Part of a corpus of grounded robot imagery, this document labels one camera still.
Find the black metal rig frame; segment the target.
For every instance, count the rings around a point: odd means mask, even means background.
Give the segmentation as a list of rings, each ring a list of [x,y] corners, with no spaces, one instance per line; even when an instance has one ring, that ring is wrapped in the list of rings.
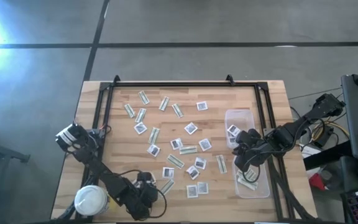
[[[167,194],[166,201],[156,203],[158,209],[165,208],[161,218],[168,223],[245,223],[272,222],[294,215],[292,205],[278,185],[269,178],[270,195],[267,198],[243,199],[236,195],[232,169],[221,174],[215,157],[223,155],[231,163],[233,155],[226,147],[223,138],[224,114],[230,108],[249,109],[256,119],[259,130],[276,125],[273,104],[277,98],[273,90],[285,92],[281,81],[112,81],[84,82],[78,100],[75,118],[83,126],[100,126],[107,122],[111,127],[102,154],[105,163],[112,170],[131,167],[155,169],[163,164],[164,158],[153,159],[146,154],[145,138],[136,139],[130,127],[130,119],[124,105],[142,107],[138,92],[145,91],[150,103],[146,105],[145,120],[148,124],[160,127],[158,138],[163,148],[171,138],[182,138],[185,142],[195,142],[209,138],[212,150],[207,171],[201,179],[208,182],[209,194],[199,199],[189,199],[185,186],[191,180],[178,175],[175,184]],[[170,98],[165,111],[158,108],[163,98]],[[206,101],[208,109],[198,111],[197,102]],[[172,105],[177,104],[183,112],[179,118]],[[184,127],[194,123],[198,129],[188,134]]]

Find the red object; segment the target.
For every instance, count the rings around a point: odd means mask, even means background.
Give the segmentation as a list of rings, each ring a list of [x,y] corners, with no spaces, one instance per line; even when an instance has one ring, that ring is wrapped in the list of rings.
[[[323,182],[321,176],[318,173],[313,174],[308,180],[309,180],[309,184],[312,187],[317,188],[317,189],[319,189],[321,191],[326,190],[324,182]]]

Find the clear plastic container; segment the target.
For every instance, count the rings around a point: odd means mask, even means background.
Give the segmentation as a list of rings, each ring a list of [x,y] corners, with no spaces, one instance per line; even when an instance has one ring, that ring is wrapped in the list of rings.
[[[258,187],[256,190],[251,190],[246,186],[237,182],[238,177],[243,177],[242,171],[239,170],[234,164],[234,159],[232,162],[232,173],[234,179],[234,188],[235,193],[238,197],[249,199],[249,198],[267,198],[270,195],[270,187],[269,187],[269,178],[267,177],[266,171],[266,162],[259,166],[259,169],[255,166],[250,166],[249,168],[253,169],[256,173],[259,174],[259,178],[255,181],[258,183]]]
[[[226,134],[226,144],[230,149],[235,147],[229,146],[229,138],[231,136],[227,129],[233,124],[237,126],[241,131],[248,131],[249,129],[255,128],[254,117],[251,110],[227,110],[224,119],[225,124],[225,134]]]

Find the black power box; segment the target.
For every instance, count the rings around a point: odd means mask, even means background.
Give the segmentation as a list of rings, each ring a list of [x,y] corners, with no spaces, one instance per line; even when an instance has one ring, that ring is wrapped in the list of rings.
[[[316,140],[314,140],[313,145],[315,145],[316,147],[323,147],[328,142],[329,138],[333,133],[334,133],[333,127],[330,126],[325,127],[325,129],[322,131],[320,136]]]

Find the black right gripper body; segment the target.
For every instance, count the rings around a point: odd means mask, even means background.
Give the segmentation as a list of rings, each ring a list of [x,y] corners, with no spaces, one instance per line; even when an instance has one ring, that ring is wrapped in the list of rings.
[[[262,164],[275,154],[275,138],[273,131],[266,136],[261,136],[255,129],[241,131],[236,136],[237,147],[233,149],[235,156],[242,156],[244,163],[251,157],[250,164]]]

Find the black beam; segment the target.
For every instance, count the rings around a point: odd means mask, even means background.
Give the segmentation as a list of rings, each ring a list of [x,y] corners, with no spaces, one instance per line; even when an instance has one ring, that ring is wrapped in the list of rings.
[[[306,170],[315,169],[331,162],[338,161],[342,156],[352,157],[351,142],[346,141],[337,146],[313,154],[303,159]]]

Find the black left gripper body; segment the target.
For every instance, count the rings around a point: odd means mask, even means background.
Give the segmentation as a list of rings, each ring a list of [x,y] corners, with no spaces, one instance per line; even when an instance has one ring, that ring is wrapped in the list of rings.
[[[135,221],[143,221],[151,217],[151,209],[158,199],[158,194],[157,186],[151,182],[130,184],[121,197],[121,202]]]

